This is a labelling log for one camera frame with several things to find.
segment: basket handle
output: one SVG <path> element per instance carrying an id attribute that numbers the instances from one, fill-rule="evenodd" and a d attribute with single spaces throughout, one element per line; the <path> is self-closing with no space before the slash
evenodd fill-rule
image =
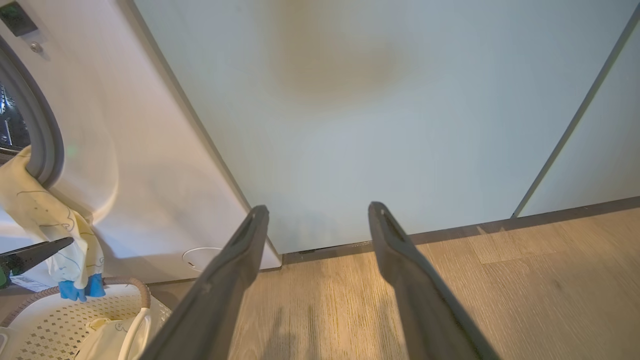
<path id="1" fill-rule="evenodd" d="M 136 335 L 138 334 L 138 331 L 140 330 L 140 327 L 143 322 L 145 322 L 145 329 L 143 331 L 145 331 L 147 334 L 149 333 L 149 329 L 151 328 L 151 319 L 149 318 L 150 313 L 151 311 L 149 310 L 148 307 L 143 307 L 142 309 L 140 309 L 140 312 L 138 313 L 138 315 L 136 315 L 136 318 L 131 323 L 131 326 L 129 327 L 129 332 L 127 332 L 127 335 L 125 336 L 124 341 L 122 342 L 122 348 L 120 348 L 120 353 L 118 354 L 118 360 L 127 360 L 129 358 L 129 352 L 131 351 L 131 346 L 133 345 L 133 341 L 136 339 Z M 145 340 L 140 349 L 141 351 L 144 350 L 145 347 L 147 347 L 147 340 L 148 340 L 148 337 L 145 336 Z"/>
<path id="2" fill-rule="evenodd" d="M 140 308 L 150 308 L 151 307 L 151 292 L 147 285 L 144 282 L 135 279 L 133 277 L 105 277 L 102 280 L 102 283 L 105 285 L 116 285 L 116 284 L 130 284 L 138 288 L 140 291 Z M 0 327 L 9 327 L 13 319 L 15 319 L 18 315 L 20 315 L 23 310 L 25 310 L 29 305 L 33 304 L 37 300 L 40 300 L 44 297 L 48 297 L 51 295 L 55 295 L 60 292 L 60 289 L 56 286 L 54 288 L 46 289 L 39 293 L 35 293 L 30 296 L 27 300 L 22 302 L 20 306 L 16 310 L 13 310 L 6 318 L 0 323 Z"/>

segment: washing machine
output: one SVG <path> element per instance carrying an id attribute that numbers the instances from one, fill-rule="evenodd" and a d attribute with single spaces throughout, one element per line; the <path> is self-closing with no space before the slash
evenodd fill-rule
<path id="1" fill-rule="evenodd" d="M 0 163 L 31 145 L 30 174 L 92 222 L 106 275 L 191 279 L 249 206 L 130 6 L 0 1 Z M 0 211 L 0 252 L 30 243 Z M 261 268 L 281 264 L 267 241 Z M 44 265 L 24 278 L 54 285 Z"/>

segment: towel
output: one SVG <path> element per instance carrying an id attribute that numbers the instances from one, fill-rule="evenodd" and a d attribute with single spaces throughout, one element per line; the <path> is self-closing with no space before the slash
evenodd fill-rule
<path id="1" fill-rule="evenodd" d="M 27 172 L 30 158 L 29 146 L 0 167 L 0 205 L 35 243 L 67 236 L 74 239 L 73 244 L 47 259 L 49 274 L 58 282 L 64 299 L 84 302 L 86 296 L 104 296 L 104 256 L 96 235 L 80 214 Z"/>

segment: wooden floor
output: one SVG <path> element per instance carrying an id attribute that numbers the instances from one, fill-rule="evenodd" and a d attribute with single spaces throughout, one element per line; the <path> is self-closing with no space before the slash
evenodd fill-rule
<path id="1" fill-rule="evenodd" d="M 640 357 L 640 209 L 419 245 L 503 359 Z M 154 286 L 174 306 L 190 283 Z M 246 292 L 230 359 L 406 359 L 373 253 L 285 265 Z"/>

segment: laundry basket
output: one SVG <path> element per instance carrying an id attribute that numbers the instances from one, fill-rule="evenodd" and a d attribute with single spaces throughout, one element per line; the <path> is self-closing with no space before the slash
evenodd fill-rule
<path id="1" fill-rule="evenodd" d="M 140 280 L 109 277 L 104 285 L 104 297 L 86 302 L 62 299 L 58 287 L 30 296 L 0 323 L 0 360 L 73 359 L 89 335 L 88 322 L 134 317 L 118 360 L 136 358 L 129 354 L 133 341 L 144 348 L 171 311 Z"/>

